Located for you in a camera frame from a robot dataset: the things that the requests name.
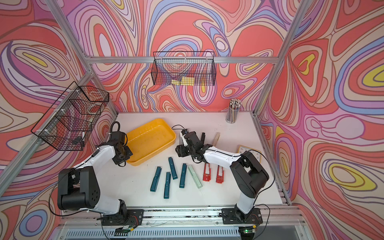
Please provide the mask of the yellow plastic storage tray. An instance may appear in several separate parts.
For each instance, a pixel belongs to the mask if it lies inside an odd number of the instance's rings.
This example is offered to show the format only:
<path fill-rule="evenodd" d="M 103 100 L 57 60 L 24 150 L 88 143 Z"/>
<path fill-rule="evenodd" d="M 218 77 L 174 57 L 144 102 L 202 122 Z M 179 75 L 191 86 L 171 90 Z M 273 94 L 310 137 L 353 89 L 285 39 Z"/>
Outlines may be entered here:
<path fill-rule="evenodd" d="M 172 146 L 176 133 L 163 119 L 152 120 L 128 133 L 128 147 L 133 153 L 126 162 L 138 166 Z"/>

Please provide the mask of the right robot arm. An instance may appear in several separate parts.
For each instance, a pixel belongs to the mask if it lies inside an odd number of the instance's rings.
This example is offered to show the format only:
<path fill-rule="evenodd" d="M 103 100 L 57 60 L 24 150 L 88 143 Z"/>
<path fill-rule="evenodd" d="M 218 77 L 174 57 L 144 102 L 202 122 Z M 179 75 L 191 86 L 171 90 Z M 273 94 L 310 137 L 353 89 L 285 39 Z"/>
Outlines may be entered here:
<path fill-rule="evenodd" d="M 259 160 L 251 151 L 235 154 L 219 150 L 213 145 L 204 144 L 196 134 L 188 130 L 181 131 L 183 143 L 176 147 L 179 157 L 190 156 L 196 163 L 215 164 L 231 170 L 234 179 L 241 191 L 240 198 L 232 208 L 233 216 L 222 210 L 223 219 L 245 223 L 250 219 L 255 209 L 254 205 L 259 192 L 270 179 Z"/>

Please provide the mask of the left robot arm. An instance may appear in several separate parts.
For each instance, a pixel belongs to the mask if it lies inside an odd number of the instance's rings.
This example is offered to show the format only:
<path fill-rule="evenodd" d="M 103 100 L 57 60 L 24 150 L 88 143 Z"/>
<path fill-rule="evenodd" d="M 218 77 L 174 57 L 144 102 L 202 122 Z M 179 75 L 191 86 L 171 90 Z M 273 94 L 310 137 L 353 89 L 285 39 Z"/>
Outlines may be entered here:
<path fill-rule="evenodd" d="M 57 206 L 60 210 L 93 211 L 102 216 L 127 217 L 123 200 L 101 192 L 97 174 L 108 162 L 123 167 L 133 155 L 128 138 L 121 131 L 111 132 L 107 142 L 99 145 L 83 162 L 59 173 Z"/>

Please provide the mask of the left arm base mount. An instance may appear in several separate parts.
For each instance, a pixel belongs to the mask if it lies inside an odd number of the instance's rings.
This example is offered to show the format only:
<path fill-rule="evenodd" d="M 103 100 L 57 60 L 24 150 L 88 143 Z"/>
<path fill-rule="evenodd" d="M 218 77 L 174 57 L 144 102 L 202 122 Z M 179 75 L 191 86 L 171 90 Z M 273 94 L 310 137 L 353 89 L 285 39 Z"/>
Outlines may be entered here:
<path fill-rule="evenodd" d="M 143 221 L 143 209 L 125 209 L 114 215 L 101 217 L 103 226 L 140 226 Z"/>

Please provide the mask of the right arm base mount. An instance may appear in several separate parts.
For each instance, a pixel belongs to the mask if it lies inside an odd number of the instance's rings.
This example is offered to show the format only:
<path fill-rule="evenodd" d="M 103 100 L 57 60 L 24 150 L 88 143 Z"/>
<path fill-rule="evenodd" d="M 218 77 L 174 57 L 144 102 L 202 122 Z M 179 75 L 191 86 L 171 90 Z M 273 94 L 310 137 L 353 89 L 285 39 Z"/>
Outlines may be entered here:
<path fill-rule="evenodd" d="M 246 225 L 252 224 L 259 226 L 263 223 L 263 218 L 259 208 L 252 208 L 247 214 L 244 214 L 237 208 L 221 209 L 219 216 L 224 225 Z"/>

